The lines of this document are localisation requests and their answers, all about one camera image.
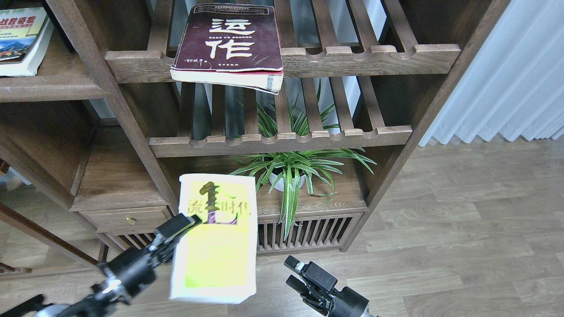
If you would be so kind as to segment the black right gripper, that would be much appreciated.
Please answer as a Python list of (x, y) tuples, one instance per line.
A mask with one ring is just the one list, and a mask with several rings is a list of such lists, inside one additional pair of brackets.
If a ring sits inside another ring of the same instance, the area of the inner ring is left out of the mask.
[(371, 317), (369, 300), (349, 287), (334, 289), (337, 279), (313, 262), (308, 264), (288, 256), (284, 266), (297, 273), (306, 283), (294, 275), (286, 279), (286, 285), (294, 289), (304, 303), (314, 311), (324, 311), (326, 317)]

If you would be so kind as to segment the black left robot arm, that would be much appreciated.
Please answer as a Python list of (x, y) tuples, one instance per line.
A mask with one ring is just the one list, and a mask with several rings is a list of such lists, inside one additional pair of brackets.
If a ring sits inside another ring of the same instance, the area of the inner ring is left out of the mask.
[(203, 221), (197, 215), (178, 214), (157, 229), (155, 238), (143, 249), (130, 247), (108, 262), (97, 265), (106, 276), (94, 284), (92, 293), (73, 304), (44, 304), (39, 294), (2, 313), (3, 317), (23, 317), (35, 312), (37, 317), (108, 317), (115, 312), (117, 303), (130, 304), (131, 299), (154, 283), (154, 269), (170, 263), (176, 245), (183, 235)]

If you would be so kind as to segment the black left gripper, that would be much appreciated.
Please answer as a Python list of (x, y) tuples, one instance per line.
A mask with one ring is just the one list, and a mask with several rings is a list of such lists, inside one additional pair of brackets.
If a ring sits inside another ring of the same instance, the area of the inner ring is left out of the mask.
[(156, 281), (155, 268), (171, 262), (183, 235), (201, 223), (197, 215), (178, 214), (155, 229), (154, 247), (131, 247), (113, 260), (99, 263), (106, 279), (97, 285), (98, 299), (129, 304)]

